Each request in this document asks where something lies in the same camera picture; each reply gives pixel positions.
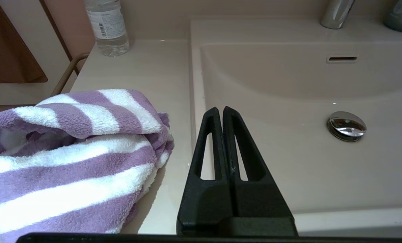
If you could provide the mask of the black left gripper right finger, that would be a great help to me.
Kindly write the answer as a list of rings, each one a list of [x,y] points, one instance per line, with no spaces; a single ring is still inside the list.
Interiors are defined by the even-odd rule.
[[[292,219],[242,116],[229,106],[223,110],[223,134],[233,210],[237,216]]]

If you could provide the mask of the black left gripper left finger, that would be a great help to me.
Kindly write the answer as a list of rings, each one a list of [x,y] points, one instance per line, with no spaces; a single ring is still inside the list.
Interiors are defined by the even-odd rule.
[[[213,137],[215,178],[201,178],[207,136]],[[216,236],[219,223],[232,217],[229,170],[224,150],[219,110],[213,107],[202,118],[190,169],[177,215],[177,235]]]

